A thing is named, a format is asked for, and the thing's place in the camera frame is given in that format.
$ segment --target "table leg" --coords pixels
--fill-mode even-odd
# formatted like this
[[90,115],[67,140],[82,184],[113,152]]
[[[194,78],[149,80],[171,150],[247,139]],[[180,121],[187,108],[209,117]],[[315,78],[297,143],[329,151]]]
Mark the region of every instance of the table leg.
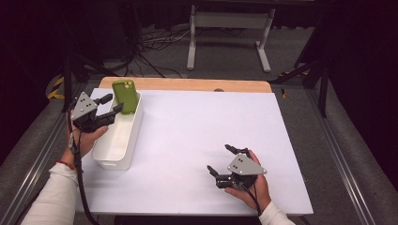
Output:
[[195,66],[195,51],[196,51],[196,39],[195,39],[195,6],[191,6],[191,41],[190,51],[188,52],[188,63],[187,70],[193,70]]
[[261,41],[256,41],[256,47],[257,47],[257,51],[258,51],[258,55],[260,56],[260,60],[261,60],[261,65],[263,66],[263,70],[264,72],[268,73],[271,72],[271,68],[269,66],[269,62],[266,56],[266,52],[264,51],[264,46],[266,45],[266,41],[267,41],[267,37],[269,34],[269,29],[272,25],[272,20],[274,18],[274,14],[275,14],[275,9],[271,9],[269,11],[268,17],[267,17],[267,21],[266,21],[266,25],[264,26],[264,35],[263,38],[261,39]]

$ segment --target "black curtain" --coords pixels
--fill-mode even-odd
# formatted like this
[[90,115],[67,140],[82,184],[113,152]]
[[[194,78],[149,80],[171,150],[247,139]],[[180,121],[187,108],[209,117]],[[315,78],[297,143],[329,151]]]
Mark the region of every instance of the black curtain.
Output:
[[339,100],[398,189],[398,21],[390,2],[347,2],[324,15],[298,63],[329,62]]
[[48,104],[45,91],[61,67],[56,33],[39,1],[0,3],[0,165]]
[[190,22],[191,6],[142,4],[137,6],[137,11],[143,27],[155,25],[157,29],[170,30],[174,25]]

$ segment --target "gray carpet floor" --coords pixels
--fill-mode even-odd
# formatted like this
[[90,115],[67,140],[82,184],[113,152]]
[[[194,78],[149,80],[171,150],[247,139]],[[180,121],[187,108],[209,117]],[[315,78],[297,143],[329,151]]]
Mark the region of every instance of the gray carpet floor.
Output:
[[[313,32],[313,29],[272,29],[266,44],[266,53],[271,72],[262,71],[257,51],[253,44],[261,33],[253,30],[234,31],[231,35],[223,30],[205,30],[197,37],[195,69],[186,70],[189,41],[182,38],[161,51],[144,52],[143,55],[154,66],[172,68],[183,78],[257,80],[275,79],[279,73],[293,70],[299,53]],[[159,77],[156,71],[139,61],[131,62],[128,76]],[[166,77],[179,77],[175,72],[160,69]],[[126,70],[116,73],[124,75]],[[84,90],[90,94],[98,87],[99,76],[92,77]],[[287,97],[282,96],[285,88]],[[373,220],[363,221],[354,204],[355,197],[333,156],[329,138],[322,127],[319,112],[314,109],[309,91],[293,79],[287,85],[272,85],[283,120],[293,144],[306,187],[314,208],[314,214],[306,218],[311,224],[398,224],[398,194],[385,174],[375,162],[371,151],[352,125],[344,108],[329,86],[327,100],[327,123],[334,134],[344,159],[349,166],[361,197],[366,203]],[[318,88],[311,90],[317,94]],[[52,135],[56,121],[61,115],[63,101],[51,99],[51,103],[21,137],[8,159],[0,168],[0,215],[8,212],[26,175],[35,163],[38,154],[48,142],[54,142],[50,155],[34,181],[35,188],[29,199],[48,179],[48,170],[60,158],[66,145],[65,132]],[[114,216],[98,215],[100,224],[113,224]],[[298,217],[291,217],[297,224],[304,224]],[[74,224],[89,224],[83,213],[77,213]],[[134,224],[145,224],[137,218]]]

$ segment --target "white sleeve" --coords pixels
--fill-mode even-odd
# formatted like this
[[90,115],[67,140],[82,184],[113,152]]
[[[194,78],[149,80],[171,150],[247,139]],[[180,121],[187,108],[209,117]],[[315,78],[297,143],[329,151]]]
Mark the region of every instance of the white sleeve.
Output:
[[32,204],[22,224],[73,224],[77,193],[77,172],[56,163],[50,178]]
[[276,204],[271,203],[264,210],[263,214],[259,217],[262,225],[291,225],[294,224],[287,218],[286,214],[279,209]]

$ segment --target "white plastic container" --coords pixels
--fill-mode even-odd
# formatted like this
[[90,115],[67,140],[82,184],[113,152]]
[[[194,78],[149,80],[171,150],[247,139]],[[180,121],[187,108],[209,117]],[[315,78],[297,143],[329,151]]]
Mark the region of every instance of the white plastic container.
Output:
[[[144,115],[141,93],[137,94],[139,101],[135,114],[118,113],[115,123],[108,126],[108,131],[94,145],[91,157],[105,170],[125,171],[131,165],[132,153]],[[114,100],[109,110],[116,105]]]

